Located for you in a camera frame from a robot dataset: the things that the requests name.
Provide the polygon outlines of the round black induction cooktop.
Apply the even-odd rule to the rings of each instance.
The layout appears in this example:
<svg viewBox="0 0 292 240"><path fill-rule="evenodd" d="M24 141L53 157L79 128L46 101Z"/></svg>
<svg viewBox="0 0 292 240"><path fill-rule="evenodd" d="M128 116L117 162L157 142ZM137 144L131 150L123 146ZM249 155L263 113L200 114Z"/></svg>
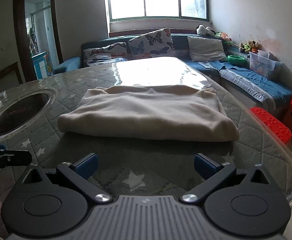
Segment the round black induction cooktop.
<svg viewBox="0 0 292 240"><path fill-rule="evenodd" d="M0 140L14 135L38 118L57 97L54 89L25 94L0 109Z"/></svg>

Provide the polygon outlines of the large butterfly print cushion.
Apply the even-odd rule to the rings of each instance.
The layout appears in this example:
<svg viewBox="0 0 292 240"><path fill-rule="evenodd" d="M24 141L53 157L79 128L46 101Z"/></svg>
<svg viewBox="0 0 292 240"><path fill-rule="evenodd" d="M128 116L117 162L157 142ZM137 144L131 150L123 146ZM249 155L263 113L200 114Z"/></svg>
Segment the large butterfly print cushion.
<svg viewBox="0 0 292 240"><path fill-rule="evenodd" d="M128 41L132 59L177 57L169 28L152 31Z"/></svg>

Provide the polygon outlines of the white black plush toy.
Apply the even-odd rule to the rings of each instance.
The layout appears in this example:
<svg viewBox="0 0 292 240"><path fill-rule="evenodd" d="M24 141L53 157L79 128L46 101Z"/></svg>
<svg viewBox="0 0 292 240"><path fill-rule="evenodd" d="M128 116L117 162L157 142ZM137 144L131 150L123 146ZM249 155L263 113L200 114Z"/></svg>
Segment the white black plush toy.
<svg viewBox="0 0 292 240"><path fill-rule="evenodd" d="M204 25L199 25L197 28L196 28L196 31L197 31L197 35L202 35L202 36L215 36L215 31L213 31L211 29L211 27L207 26L205 27Z"/></svg>

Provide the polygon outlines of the blue white cabinet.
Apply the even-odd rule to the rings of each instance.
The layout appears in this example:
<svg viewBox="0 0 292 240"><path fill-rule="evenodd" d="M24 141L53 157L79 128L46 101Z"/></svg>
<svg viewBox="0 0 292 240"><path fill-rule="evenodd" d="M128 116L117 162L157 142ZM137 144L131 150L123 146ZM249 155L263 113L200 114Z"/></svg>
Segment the blue white cabinet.
<svg viewBox="0 0 292 240"><path fill-rule="evenodd" d="M35 69L35 74L38 80L48 76L46 52L43 51L32 56L32 62Z"/></svg>

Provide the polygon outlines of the grey plain cushion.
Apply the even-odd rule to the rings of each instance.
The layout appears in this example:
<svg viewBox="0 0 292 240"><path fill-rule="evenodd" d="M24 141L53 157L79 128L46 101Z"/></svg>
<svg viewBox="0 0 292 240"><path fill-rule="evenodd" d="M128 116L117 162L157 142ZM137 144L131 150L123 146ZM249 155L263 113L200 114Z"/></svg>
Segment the grey plain cushion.
<svg viewBox="0 0 292 240"><path fill-rule="evenodd" d="M221 40L204 37L188 37L189 55L194 62L227 61Z"/></svg>

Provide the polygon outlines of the red plastic stool top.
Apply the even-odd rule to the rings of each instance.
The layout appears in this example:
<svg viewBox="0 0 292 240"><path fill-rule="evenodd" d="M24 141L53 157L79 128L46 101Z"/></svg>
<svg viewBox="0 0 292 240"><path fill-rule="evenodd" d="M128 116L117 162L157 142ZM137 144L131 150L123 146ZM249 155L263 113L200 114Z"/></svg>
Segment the red plastic stool top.
<svg viewBox="0 0 292 240"><path fill-rule="evenodd" d="M287 144L292 139L292 132L290 129L269 112L260 107L252 107L250 111L261 122L263 122L284 144Z"/></svg>

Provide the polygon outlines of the cream hooded sweatshirt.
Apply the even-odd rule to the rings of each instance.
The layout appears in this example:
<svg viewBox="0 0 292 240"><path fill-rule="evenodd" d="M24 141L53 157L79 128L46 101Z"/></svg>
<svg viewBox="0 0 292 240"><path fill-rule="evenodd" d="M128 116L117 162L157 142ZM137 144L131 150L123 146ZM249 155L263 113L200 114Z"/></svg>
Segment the cream hooded sweatshirt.
<svg viewBox="0 0 292 240"><path fill-rule="evenodd" d="M61 132L147 140L227 142L239 130L213 88L185 85L89 89L58 117Z"/></svg>

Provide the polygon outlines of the grey quilted star table cover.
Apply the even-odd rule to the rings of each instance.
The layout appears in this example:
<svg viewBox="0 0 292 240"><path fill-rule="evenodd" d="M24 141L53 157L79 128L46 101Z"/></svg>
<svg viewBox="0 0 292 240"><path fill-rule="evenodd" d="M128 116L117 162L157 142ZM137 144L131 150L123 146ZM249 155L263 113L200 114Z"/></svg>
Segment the grey quilted star table cover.
<svg viewBox="0 0 292 240"><path fill-rule="evenodd" d="M199 142L101 137L61 132L58 117L78 108L89 89L185 85L213 88L239 140ZM29 166L0 169L0 239L283 239L292 210L292 153L218 83L174 57L101 64L25 83L0 97L0 109L42 89L55 101L31 124L0 140L28 150ZM62 185L56 166L90 153L88 181L112 196L91 203ZM236 173L203 203L181 195L204 182L194 156Z"/></svg>

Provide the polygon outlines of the orange green plush toy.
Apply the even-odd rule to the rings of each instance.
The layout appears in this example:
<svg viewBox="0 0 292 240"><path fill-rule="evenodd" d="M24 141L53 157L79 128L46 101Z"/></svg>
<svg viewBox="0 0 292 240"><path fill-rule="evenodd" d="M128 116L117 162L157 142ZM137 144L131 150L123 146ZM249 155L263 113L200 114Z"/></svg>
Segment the orange green plush toy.
<svg viewBox="0 0 292 240"><path fill-rule="evenodd" d="M224 32L217 32L215 34L216 37L222 38L225 42L231 42L231 38Z"/></svg>

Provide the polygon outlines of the green brown plush toys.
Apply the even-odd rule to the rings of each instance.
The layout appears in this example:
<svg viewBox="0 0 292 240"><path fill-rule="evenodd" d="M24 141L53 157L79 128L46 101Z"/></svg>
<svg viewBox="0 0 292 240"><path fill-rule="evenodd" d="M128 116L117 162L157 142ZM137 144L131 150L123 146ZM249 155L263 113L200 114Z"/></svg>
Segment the green brown plush toys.
<svg viewBox="0 0 292 240"><path fill-rule="evenodd" d="M239 45L239 52L241 53L258 53L259 42L254 40L249 40L247 43L243 44L242 42Z"/></svg>

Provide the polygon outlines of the small butterfly print cushion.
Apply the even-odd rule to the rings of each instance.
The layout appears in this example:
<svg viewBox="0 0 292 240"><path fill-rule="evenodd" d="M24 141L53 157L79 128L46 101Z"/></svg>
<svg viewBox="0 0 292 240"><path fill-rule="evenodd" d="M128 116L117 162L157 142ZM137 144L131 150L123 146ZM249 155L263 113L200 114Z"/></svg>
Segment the small butterfly print cushion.
<svg viewBox="0 0 292 240"><path fill-rule="evenodd" d="M116 42L105 47L83 50L84 67L127 61L128 50L125 42Z"/></svg>

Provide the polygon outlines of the dark wooden side cabinet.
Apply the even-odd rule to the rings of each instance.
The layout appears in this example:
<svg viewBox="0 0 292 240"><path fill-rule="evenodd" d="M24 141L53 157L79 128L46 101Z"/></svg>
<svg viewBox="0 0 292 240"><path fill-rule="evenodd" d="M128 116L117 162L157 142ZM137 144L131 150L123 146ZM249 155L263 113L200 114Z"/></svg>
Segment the dark wooden side cabinet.
<svg viewBox="0 0 292 240"><path fill-rule="evenodd" d="M17 62L0 71L0 92L23 84Z"/></svg>

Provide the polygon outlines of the blue corner sofa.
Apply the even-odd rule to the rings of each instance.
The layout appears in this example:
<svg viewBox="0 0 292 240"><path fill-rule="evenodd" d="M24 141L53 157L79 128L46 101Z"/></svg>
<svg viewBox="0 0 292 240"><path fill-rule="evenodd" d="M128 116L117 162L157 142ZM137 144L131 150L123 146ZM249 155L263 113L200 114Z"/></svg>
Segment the blue corner sofa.
<svg viewBox="0 0 292 240"><path fill-rule="evenodd" d="M251 71L247 65L242 67L234 66L229 61L207 61L194 62L189 55L188 37L204 37L198 35L186 34L171 34L173 45L176 51L177 58L191 66L192 68L204 73L209 77L218 77L221 80L228 82L231 86L236 88L239 92L250 97L252 100L260 103L260 105L267 111L272 112L277 108L289 103L292 99L292 90L286 85L276 81L269 80L263 76ZM54 74L64 73L79 68L84 68L83 65L83 50L88 48L105 47L116 42L125 42L128 50L127 59L133 60L128 41L138 36L123 36L108 38L96 42L84 43L81 45L81 56L72 57L60 64ZM226 43L222 41L223 49L228 56Z"/></svg>

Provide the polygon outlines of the green plastic bowl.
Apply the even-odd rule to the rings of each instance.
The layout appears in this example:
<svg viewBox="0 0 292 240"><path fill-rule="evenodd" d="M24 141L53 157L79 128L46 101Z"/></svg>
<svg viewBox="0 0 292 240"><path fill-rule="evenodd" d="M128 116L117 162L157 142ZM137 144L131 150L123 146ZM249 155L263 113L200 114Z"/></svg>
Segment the green plastic bowl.
<svg viewBox="0 0 292 240"><path fill-rule="evenodd" d="M246 64L246 59L241 56L228 55L227 58L228 58L229 63L234 66L244 66Z"/></svg>

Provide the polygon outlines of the dark wooden door frame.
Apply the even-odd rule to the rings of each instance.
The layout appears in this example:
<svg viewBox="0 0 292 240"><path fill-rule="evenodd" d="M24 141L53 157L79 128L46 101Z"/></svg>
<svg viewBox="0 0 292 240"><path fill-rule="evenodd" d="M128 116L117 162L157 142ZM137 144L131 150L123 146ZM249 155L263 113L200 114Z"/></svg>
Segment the dark wooden door frame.
<svg viewBox="0 0 292 240"><path fill-rule="evenodd" d="M37 80L32 56L46 52L48 76L62 63L55 0L13 0L17 51L27 82Z"/></svg>

